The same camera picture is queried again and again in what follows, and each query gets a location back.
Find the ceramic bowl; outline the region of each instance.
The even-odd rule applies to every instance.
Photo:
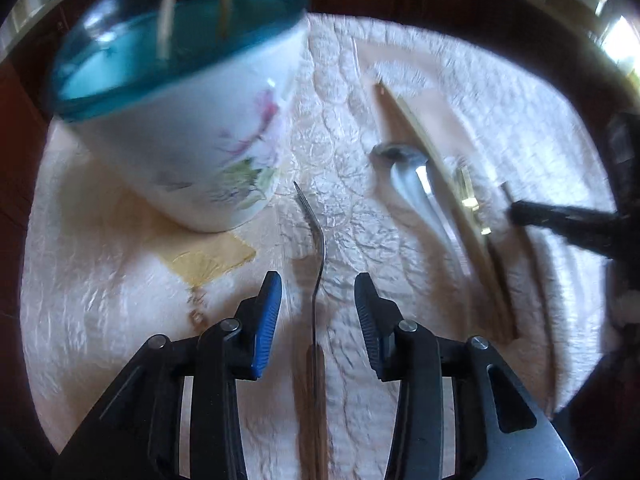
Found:
[[[50,102],[148,202],[218,232],[270,200],[306,41],[306,0],[177,0],[172,56],[155,56],[159,0],[100,0],[56,57]]]

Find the metal spoon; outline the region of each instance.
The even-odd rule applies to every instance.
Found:
[[[373,148],[373,153],[393,163],[390,178],[394,189],[441,241],[454,251],[460,263],[458,271],[465,277],[471,277],[465,248],[433,193],[427,155],[408,144],[391,142],[378,144]]]

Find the metal screw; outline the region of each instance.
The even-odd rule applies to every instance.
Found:
[[[225,332],[233,332],[240,328],[240,322],[235,317],[228,317],[220,321],[220,328]]]
[[[166,338],[162,334],[156,334],[151,336],[146,344],[153,350],[159,350],[166,344]]]
[[[476,335],[471,338],[471,344],[478,350],[489,348],[489,342],[482,336]]]
[[[418,330],[418,324],[415,321],[411,321],[410,319],[403,319],[400,323],[398,323],[398,328],[403,332],[415,332]]]

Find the table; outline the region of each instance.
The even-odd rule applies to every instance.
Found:
[[[541,301],[529,264],[516,257],[504,201],[492,195],[507,180],[518,198],[613,208],[591,139],[567,100],[505,60],[441,34],[329,15],[311,15],[309,24],[280,185],[270,205],[236,230],[257,257],[205,286],[203,301],[194,302],[145,245],[158,214],[52,124],[30,217],[20,322],[36,410],[57,450],[149,336],[200,332],[232,314],[276,269],[286,293],[264,378],[238,387],[242,438],[250,478],[300,476],[294,406],[316,264],[295,178],[327,239],[318,330],[327,359],[331,475],[383,475],[398,385],[380,383],[369,368],[355,276],[370,272],[381,296],[438,336],[464,339],[473,327],[433,235],[379,185],[381,170],[369,153],[384,139],[358,71],[357,42],[428,56],[434,70],[389,60],[370,70],[405,95],[436,89],[441,108],[452,110],[478,152],[477,192],[492,204],[488,219],[509,264],[520,332],[500,351],[526,387],[541,405],[558,408],[598,361],[603,259],[531,230],[545,277]]]

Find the floral pattern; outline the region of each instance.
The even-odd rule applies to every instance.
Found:
[[[245,139],[235,139],[226,131],[220,135],[221,139],[232,143],[221,143],[220,149],[227,156],[223,163],[226,167],[216,175],[208,193],[212,202],[247,209],[260,200],[268,199],[280,164],[284,122],[280,107],[274,101],[273,89],[261,92],[255,103],[260,114],[260,126],[254,134]]]

